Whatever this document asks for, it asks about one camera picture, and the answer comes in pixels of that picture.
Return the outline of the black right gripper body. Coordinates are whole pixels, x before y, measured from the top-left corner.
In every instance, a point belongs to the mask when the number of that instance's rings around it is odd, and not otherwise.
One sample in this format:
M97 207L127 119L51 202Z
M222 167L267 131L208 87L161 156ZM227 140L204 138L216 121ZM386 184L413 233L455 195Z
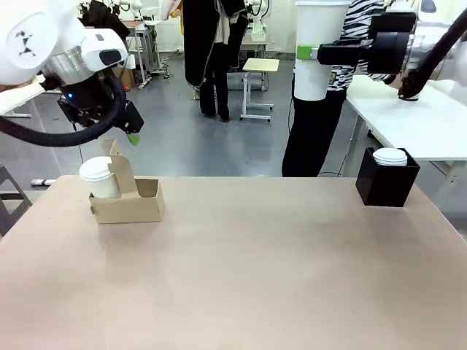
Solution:
M363 46L360 58L367 62L369 74L398 74L406 55L408 33L377 33Z

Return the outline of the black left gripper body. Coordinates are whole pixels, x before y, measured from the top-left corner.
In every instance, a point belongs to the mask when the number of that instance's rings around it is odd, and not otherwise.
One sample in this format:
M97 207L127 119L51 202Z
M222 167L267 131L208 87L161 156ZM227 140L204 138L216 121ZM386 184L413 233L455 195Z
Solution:
M73 85L60 87L58 105L69 122L89 128L107 123L124 133L138 133L144 120L126 97L123 83L113 74L94 74Z

